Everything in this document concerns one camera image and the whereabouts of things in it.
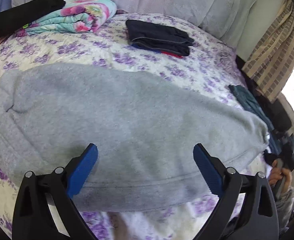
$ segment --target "bedsheet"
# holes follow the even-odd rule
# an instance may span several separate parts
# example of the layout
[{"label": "bedsheet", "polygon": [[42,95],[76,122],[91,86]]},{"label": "bedsheet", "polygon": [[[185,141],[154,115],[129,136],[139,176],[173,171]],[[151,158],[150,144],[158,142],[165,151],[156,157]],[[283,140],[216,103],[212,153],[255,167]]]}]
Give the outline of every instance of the bedsheet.
[{"label": "bedsheet", "polygon": [[[186,31],[195,40],[190,56],[178,59],[129,46],[125,27],[127,19],[174,26]],[[104,68],[148,71],[181,88],[195,90],[241,108],[228,89],[229,84],[242,84],[235,57],[234,49],[184,20],[159,14],[124,14],[107,21],[97,33],[11,36],[0,46],[0,76],[8,69],[26,70],[46,63],[95,63]],[[258,171],[265,171],[261,155],[243,173],[255,174]],[[11,236],[17,193],[18,186],[0,168],[0,226],[8,236]],[[239,213],[243,197],[240,195],[233,216]],[[82,212],[82,216],[99,240],[193,239],[217,201],[216,196],[207,194],[193,202],[165,210]],[[54,220],[58,229],[66,232],[55,215]]]}]

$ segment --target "folded clothes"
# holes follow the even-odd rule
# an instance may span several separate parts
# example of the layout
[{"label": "folded clothes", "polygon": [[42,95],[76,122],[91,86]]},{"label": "folded clothes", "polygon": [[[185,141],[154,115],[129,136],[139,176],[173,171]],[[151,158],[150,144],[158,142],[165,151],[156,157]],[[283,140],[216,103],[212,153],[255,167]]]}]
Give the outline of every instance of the folded clothes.
[{"label": "folded clothes", "polygon": [[129,40],[136,48],[167,52],[174,56],[188,56],[194,40],[184,31],[137,20],[127,20]]},{"label": "folded clothes", "polygon": [[248,89],[244,88],[241,85],[233,86],[229,85],[229,89],[231,93],[236,97],[237,101],[241,104],[241,106],[249,112],[257,115],[261,120],[263,120],[270,132],[269,138],[269,147],[271,151],[275,154],[280,154],[281,152],[281,144],[280,141],[276,138],[273,131],[275,130],[274,125],[266,116],[260,105],[258,104],[257,100],[253,96],[252,93],[249,92]]},{"label": "folded clothes", "polygon": [[66,0],[63,9],[54,11],[24,26],[16,35],[26,36],[43,32],[95,32],[116,13],[117,6],[110,0]]},{"label": "folded clothes", "polygon": [[25,24],[59,10],[64,5],[64,0],[32,0],[0,12],[0,37],[13,34]]}]

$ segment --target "pink flower print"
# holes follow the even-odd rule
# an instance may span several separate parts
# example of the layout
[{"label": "pink flower print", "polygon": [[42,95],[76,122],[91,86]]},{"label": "pink flower print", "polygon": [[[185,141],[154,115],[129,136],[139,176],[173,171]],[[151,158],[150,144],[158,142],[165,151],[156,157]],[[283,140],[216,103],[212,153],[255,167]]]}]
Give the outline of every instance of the pink flower print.
[{"label": "pink flower print", "polygon": [[77,0],[77,1],[73,1],[73,3],[82,3],[82,2],[89,2],[89,1],[94,1],[94,0]]},{"label": "pink flower print", "polygon": [[21,29],[21,30],[18,30],[16,32],[16,36],[17,37],[23,37],[23,36],[26,36],[26,35],[28,35],[28,34],[26,33],[26,30],[25,29]]},{"label": "pink flower print", "polygon": [[97,5],[100,5],[102,11],[103,11],[103,12],[105,13],[105,15],[106,15],[106,19],[108,19],[109,16],[110,16],[110,12],[109,12],[109,8],[108,8],[108,6],[105,5],[105,4],[103,4],[103,3],[96,3],[96,4],[97,4]]},{"label": "pink flower print", "polygon": [[88,21],[88,22],[93,21],[93,18],[92,18],[91,15],[88,16],[87,21]]},{"label": "pink flower print", "polygon": [[94,20],[97,20],[98,18],[103,17],[103,9],[100,6],[100,4],[96,4],[96,3],[86,6],[86,13],[91,15],[94,18]]},{"label": "pink flower print", "polygon": [[97,26],[97,25],[91,27],[91,30],[92,30],[92,32],[94,32],[94,33],[95,33],[98,29],[99,29],[99,26]]},{"label": "pink flower print", "polygon": [[63,8],[60,11],[61,16],[69,16],[83,13],[85,8],[83,6],[73,6],[69,8]]},{"label": "pink flower print", "polygon": [[79,32],[87,32],[91,28],[86,26],[84,22],[79,21],[79,22],[74,23],[74,29],[75,29],[76,32],[79,33]]},{"label": "pink flower print", "polygon": [[40,26],[40,23],[33,23],[33,24],[29,25],[28,28],[38,27],[38,26]]}]

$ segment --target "sweatshirt sleeve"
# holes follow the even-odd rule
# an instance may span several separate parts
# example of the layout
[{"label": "sweatshirt sleeve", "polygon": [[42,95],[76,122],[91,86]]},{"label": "sweatshirt sleeve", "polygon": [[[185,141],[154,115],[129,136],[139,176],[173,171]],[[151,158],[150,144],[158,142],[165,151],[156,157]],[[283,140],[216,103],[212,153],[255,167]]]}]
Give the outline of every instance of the sweatshirt sleeve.
[{"label": "sweatshirt sleeve", "polygon": [[289,218],[294,204],[294,188],[289,187],[286,193],[280,195],[280,199],[276,201],[276,208],[278,214],[279,232],[285,230],[289,222]]}]

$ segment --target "checkered curtain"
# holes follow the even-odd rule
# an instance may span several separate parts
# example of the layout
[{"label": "checkered curtain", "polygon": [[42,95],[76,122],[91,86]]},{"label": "checkered curtain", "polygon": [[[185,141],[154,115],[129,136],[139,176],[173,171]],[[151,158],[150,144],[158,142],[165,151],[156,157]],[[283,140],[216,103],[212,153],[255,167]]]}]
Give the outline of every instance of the checkered curtain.
[{"label": "checkered curtain", "polygon": [[242,70],[273,102],[294,69],[294,3],[284,0],[275,21],[257,43]]}]

